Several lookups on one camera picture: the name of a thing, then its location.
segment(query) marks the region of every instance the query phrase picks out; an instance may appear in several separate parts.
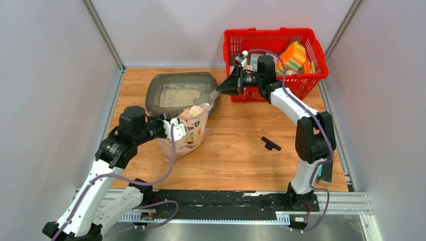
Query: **plastic bag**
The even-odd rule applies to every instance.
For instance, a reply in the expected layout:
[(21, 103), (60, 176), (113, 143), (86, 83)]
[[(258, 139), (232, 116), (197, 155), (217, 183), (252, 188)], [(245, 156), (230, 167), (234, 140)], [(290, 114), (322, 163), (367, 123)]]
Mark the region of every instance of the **plastic bag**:
[[(205, 125), (207, 124), (208, 112), (210, 111), (212, 105), (207, 103), (202, 103), (197, 105), (202, 109), (202, 112), (197, 116), (193, 117), (190, 109), (186, 108), (179, 116), (179, 120), (185, 125), (186, 136), (182, 139), (175, 141), (176, 149), (176, 159), (183, 157), (188, 154), (195, 148), (197, 148), (201, 143), (204, 142), (206, 136), (210, 134), (210, 129), (206, 129)], [(166, 162), (172, 161), (172, 142), (170, 139), (158, 139), (158, 144), (164, 153), (164, 160)]]

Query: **white wall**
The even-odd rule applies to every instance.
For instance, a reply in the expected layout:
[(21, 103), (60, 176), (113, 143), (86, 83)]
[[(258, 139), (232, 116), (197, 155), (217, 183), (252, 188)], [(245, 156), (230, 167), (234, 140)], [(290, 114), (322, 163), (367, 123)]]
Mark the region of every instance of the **white wall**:
[(353, 0), (93, 0), (125, 65), (224, 66), (226, 29), (312, 28), (324, 50)]
[(325, 81), (359, 191), (385, 241), (424, 240), (426, 2), (365, 1)]
[(48, 240), (120, 73), (81, 1), (1, 1), (0, 33), (0, 240)]

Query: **wood surface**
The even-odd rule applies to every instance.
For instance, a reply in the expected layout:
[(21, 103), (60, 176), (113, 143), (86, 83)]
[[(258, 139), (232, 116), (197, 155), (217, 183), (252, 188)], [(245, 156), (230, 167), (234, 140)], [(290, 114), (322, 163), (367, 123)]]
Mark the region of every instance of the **wood surface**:
[[(226, 78), (224, 68), (131, 68), (127, 69), (110, 130), (118, 125), (127, 106), (145, 107), (151, 80), (161, 73), (210, 72), (218, 83)], [(315, 88), (304, 102), (319, 111), (323, 100)], [(157, 189), (258, 190), (283, 191), (294, 177), (298, 156), (294, 148), (296, 128), (278, 108), (263, 103), (233, 103), (230, 96), (220, 96), (218, 106), (209, 117), (211, 134), (204, 143), (176, 160), (170, 176)], [(282, 147), (281, 151), (264, 148), (262, 136)], [(156, 140), (138, 148), (123, 176), (156, 181), (168, 170)], [(112, 188), (125, 188), (117, 180)], [(333, 183), (330, 191), (348, 191), (342, 166), (335, 152)]]

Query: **clear plastic scoop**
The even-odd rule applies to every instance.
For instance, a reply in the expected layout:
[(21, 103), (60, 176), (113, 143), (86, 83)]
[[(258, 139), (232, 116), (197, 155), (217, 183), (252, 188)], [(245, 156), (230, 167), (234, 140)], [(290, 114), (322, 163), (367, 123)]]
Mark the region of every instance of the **clear plastic scoop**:
[(205, 95), (201, 96), (201, 98), (198, 99), (194, 103), (194, 105), (200, 105), (200, 104), (207, 103), (207, 104), (213, 106), (215, 99), (217, 99), (220, 94), (221, 94), (220, 91), (213, 90), (210, 94), (205, 94)]

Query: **black tool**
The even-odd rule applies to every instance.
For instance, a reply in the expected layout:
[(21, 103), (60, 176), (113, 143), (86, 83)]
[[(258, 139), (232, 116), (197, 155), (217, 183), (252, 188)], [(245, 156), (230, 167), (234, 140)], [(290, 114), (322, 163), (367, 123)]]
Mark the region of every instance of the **black tool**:
[(262, 137), (262, 140), (266, 143), (265, 148), (272, 151), (272, 148), (275, 148), (279, 151), (281, 151), (281, 147), (275, 143), (273, 143), (272, 141), (270, 141), (268, 138), (266, 137)]

